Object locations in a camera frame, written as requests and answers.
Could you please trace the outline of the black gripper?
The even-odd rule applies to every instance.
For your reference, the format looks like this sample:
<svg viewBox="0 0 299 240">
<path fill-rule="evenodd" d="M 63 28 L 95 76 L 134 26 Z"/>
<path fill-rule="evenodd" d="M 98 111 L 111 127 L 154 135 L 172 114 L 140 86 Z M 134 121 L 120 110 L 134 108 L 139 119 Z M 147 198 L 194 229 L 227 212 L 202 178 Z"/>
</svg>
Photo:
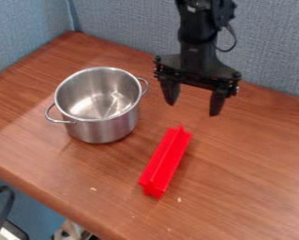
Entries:
<svg viewBox="0 0 299 240">
<path fill-rule="evenodd" d="M 222 112 L 226 98 L 238 93 L 242 75 L 218 59 L 214 43 L 182 43 L 179 53 L 156 55 L 154 63 L 155 77 L 168 105 L 175 104 L 180 85 L 187 84 L 214 91 L 210 96 L 210 116 L 216 116 Z"/>
</svg>

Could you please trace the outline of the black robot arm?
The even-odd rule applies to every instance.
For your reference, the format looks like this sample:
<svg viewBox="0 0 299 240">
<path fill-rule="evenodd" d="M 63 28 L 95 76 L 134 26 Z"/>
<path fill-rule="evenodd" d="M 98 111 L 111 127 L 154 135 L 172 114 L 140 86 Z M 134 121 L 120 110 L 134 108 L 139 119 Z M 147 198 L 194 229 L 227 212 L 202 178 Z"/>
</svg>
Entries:
<svg viewBox="0 0 299 240">
<path fill-rule="evenodd" d="M 180 52 L 155 56 L 155 78 L 168 105 L 176 102 L 182 84 L 208 89 L 210 116 L 216 116 L 226 99 L 236 95 L 242 80 L 242 73 L 216 56 L 216 52 L 227 53 L 236 45 L 232 43 L 226 50 L 216 46 L 223 28 L 236 38 L 230 25 L 236 4 L 232 0 L 175 0 L 175 5 L 180 16 Z"/>
</svg>

